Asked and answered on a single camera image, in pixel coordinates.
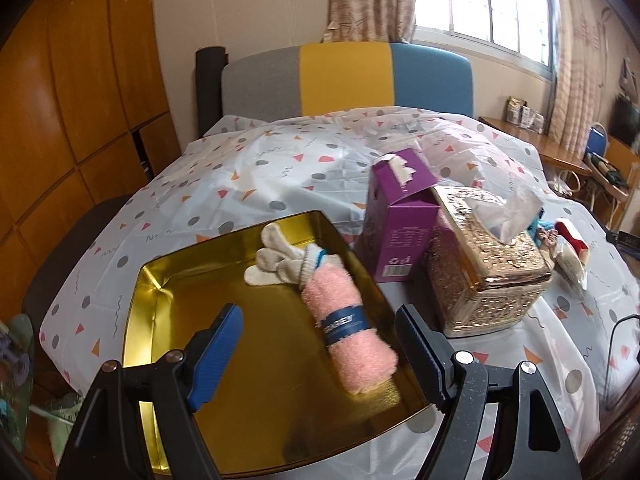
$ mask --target gold tray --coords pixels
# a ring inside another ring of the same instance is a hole
[[[294,245],[316,242],[340,255],[370,321],[398,352],[399,367],[376,390],[348,394],[298,288],[244,283],[244,270],[255,263],[266,223],[144,265],[127,322],[125,366],[151,363],[172,348],[183,348],[227,302],[242,308],[244,331],[236,351],[212,401],[196,414],[226,477],[274,473],[331,457],[384,433],[426,405],[399,351],[391,307],[331,222],[312,211],[278,224]],[[168,474],[153,407],[142,403],[141,411],[151,465]]]

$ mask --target tissue box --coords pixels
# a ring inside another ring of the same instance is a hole
[[[401,186],[387,161],[371,168],[360,258],[377,282],[403,282],[431,241],[438,179],[411,148],[396,152],[415,173]]]
[[[495,332],[517,323],[551,281],[551,269],[526,232],[512,246],[489,234],[468,197],[498,203],[482,189],[433,188],[441,205],[424,263],[448,337]]]

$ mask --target wooden desk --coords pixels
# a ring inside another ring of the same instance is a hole
[[[480,117],[479,119],[484,124],[487,124],[496,130],[500,130],[505,134],[517,137],[518,139],[524,140],[525,142],[535,146],[540,154],[540,160],[545,164],[560,168],[561,170],[574,171],[578,175],[591,175],[591,169],[577,155],[569,152],[549,137],[537,134],[531,130],[519,128],[507,121],[501,121],[499,119],[492,119],[489,117]]]

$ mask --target bed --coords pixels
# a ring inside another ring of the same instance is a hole
[[[202,138],[137,192],[70,273],[42,323],[40,341],[66,380],[87,391],[98,366],[122,358],[138,269],[210,237],[321,209],[354,243],[362,229],[369,166],[410,146],[441,178],[507,197],[523,182],[545,218],[570,218],[593,254],[588,289],[561,276],[518,325],[461,338],[487,364],[540,367],[579,458],[616,414],[638,372],[638,284],[580,204],[554,195],[533,146],[473,120],[468,61],[408,44],[313,44],[225,65],[224,50],[199,51]],[[385,287],[397,308],[405,291]],[[283,477],[414,478],[440,415],[432,406],[382,436]],[[485,414],[470,476],[480,478],[495,411]]]

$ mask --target gold metal tin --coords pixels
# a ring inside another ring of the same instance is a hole
[[[145,264],[127,323],[124,365],[156,361],[183,348],[227,302],[244,331],[212,401],[196,421],[226,477],[289,470],[370,440],[426,404],[399,351],[394,314],[348,245],[319,211],[278,220],[297,246],[316,242],[339,254],[380,337],[400,356],[391,381],[352,396],[340,384],[322,333],[293,285],[248,286],[266,224],[223,235]],[[156,472],[169,473],[151,404],[142,404],[146,446]]]
[[[471,187],[436,186],[441,210],[426,255],[447,336],[495,332],[518,322],[551,281],[551,270],[526,232],[513,245],[489,234],[467,198],[498,202]]]

